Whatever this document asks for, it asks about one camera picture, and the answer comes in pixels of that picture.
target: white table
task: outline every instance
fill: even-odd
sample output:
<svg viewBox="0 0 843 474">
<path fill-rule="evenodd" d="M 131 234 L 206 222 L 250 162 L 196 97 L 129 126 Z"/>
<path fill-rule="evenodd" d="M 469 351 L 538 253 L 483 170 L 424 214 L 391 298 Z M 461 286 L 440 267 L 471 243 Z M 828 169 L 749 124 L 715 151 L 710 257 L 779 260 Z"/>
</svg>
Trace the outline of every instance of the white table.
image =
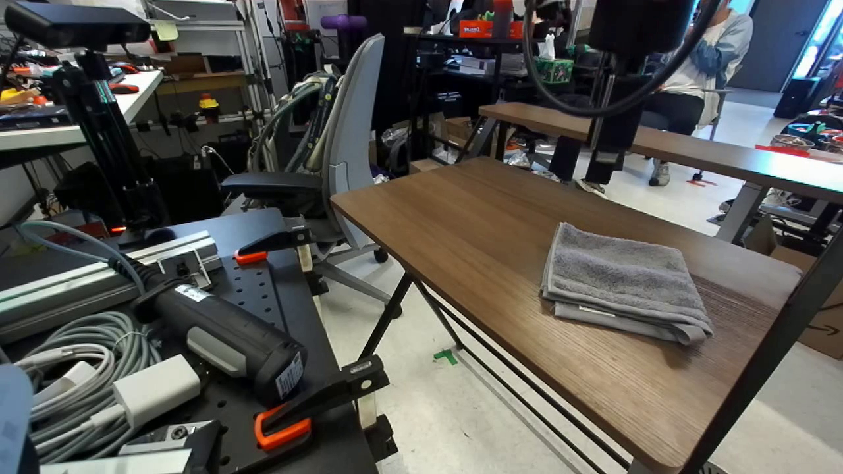
<svg viewBox="0 0 843 474">
<path fill-rule="evenodd" d="M 138 83 L 138 94 L 114 94 L 121 112 L 131 124 L 138 119 L 141 107 L 159 90 L 160 72 L 127 73 L 121 83 Z M 84 144 L 81 130 L 80 126 L 41 126 L 41 130 L 0 131 L 0 152 L 35 151 L 35 147 L 64 147 L 64 144 Z"/>
</svg>

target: chair backrest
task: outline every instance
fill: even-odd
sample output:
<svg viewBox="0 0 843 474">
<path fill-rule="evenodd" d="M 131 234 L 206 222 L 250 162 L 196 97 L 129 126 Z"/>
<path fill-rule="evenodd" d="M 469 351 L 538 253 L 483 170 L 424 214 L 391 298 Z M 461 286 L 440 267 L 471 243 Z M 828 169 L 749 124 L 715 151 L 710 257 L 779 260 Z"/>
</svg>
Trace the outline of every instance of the chair backrest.
<svg viewBox="0 0 843 474">
<path fill-rule="evenodd" d="M 342 231 L 351 248 L 372 243 L 359 226 L 338 216 L 330 197 L 359 188 L 372 188 L 368 136 L 376 80 L 384 56 L 384 37 L 368 37 L 351 58 L 346 76 L 340 80 L 333 112 L 325 135 L 307 169 L 322 173 L 322 197 L 333 226 Z"/>
</svg>

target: black metal frame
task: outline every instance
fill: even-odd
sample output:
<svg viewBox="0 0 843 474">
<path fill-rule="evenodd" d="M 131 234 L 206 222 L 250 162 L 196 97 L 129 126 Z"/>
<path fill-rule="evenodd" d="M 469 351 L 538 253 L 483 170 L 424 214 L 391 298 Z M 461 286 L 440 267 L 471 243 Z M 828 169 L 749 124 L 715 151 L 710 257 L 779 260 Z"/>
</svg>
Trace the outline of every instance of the black metal frame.
<svg viewBox="0 0 843 474">
<path fill-rule="evenodd" d="M 773 376 L 773 372 L 779 367 L 779 360 L 787 356 L 787 351 L 799 343 L 803 328 L 811 323 L 822 302 L 832 295 L 832 289 L 843 278 L 843 230 L 835 234 L 835 239 L 828 244 L 822 257 L 810 269 L 810 273 L 797 285 L 790 292 L 785 309 L 764 334 L 758 351 L 747 363 L 741 378 L 729 390 L 728 401 L 723 403 L 715 421 L 707 427 L 700 443 L 691 452 L 691 461 L 683 471 L 710 471 L 710 459 L 715 455 L 718 444 L 728 438 L 728 432 L 735 427 L 735 421 L 743 417 L 749 403 L 758 396 L 764 382 Z M 499 378 L 507 393 L 511 393 L 541 423 L 546 423 L 565 444 L 569 444 L 591 469 L 604 471 L 596 465 L 569 438 L 565 438 L 534 405 L 531 405 L 500 373 L 496 373 L 471 347 L 461 343 L 461 338 L 454 332 L 451 322 L 461 327 L 467 334 L 471 334 L 486 351 L 491 351 L 509 372 L 515 372 L 531 390 L 534 390 L 548 405 L 553 405 L 567 421 L 571 421 L 583 434 L 588 434 L 591 443 L 596 443 L 604 452 L 610 452 L 620 465 L 628 471 L 639 469 L 639 463 L 628 461 L 623 452 L 617 452 L 610 443 L 596 438 L 577 417 L 571 417 L 561 403 L 557 403 L 538 382 L 532 382 L 517 363 L 511 363 L 499 347 L 492 347 L 480 328 L 469 327 L 463 318 L 459 318 L 448 305 L 444 305 L 422 278 L 404 273 L 388 309 L 383 310 L 372 338 L 367 339 L 367 347 L 361 359 L 372 356 L 384 338 L 394 318 L 401 317 L 401 299 L 405 298 L 408 286 L 416 285 L 428 305 L 436 310 L 440 323 L 454 338 L 457 347 L 469 352 L 492 378 Z"/>
</svg>

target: black stand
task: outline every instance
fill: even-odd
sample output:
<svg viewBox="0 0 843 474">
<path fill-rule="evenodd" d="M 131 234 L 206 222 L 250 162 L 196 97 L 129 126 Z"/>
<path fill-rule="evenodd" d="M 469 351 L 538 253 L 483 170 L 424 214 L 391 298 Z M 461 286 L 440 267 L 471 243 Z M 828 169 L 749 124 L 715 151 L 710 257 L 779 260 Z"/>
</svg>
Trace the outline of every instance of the black stand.
<svg viewBox="0 0 843 474">
<path fill-rule="evenodd" d="M 129 231 L 146 231 L 167 223 L 167 205 L 155 180 L 146 170 L 125 112 L 120 110 L 108 81 L 110 72 L 98 51 L 76 56 L 81 72 L 64 64 L 56 72 L 58 101 L 80 124 L 108 189 L 125 211 Z"/>
</svg>

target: cardboard box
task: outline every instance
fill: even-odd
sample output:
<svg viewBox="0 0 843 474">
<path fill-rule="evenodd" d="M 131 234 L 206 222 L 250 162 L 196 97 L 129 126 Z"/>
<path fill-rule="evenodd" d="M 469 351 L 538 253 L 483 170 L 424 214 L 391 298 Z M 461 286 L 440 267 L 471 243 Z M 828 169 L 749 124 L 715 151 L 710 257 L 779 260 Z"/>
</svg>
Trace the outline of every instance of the cardboard box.
<svg viewBox="0 0 843 474">
<path fill-rule="evenodd" d="M 777 244 L 773 257 L 785 260 L 810 272 L 815 257 L 790 248 Z M 822 310 L 815 317 L 811 327 L 799 338 L 799 343 L 843 360 L 843 285 L 824 299 Z"/>
</svg>

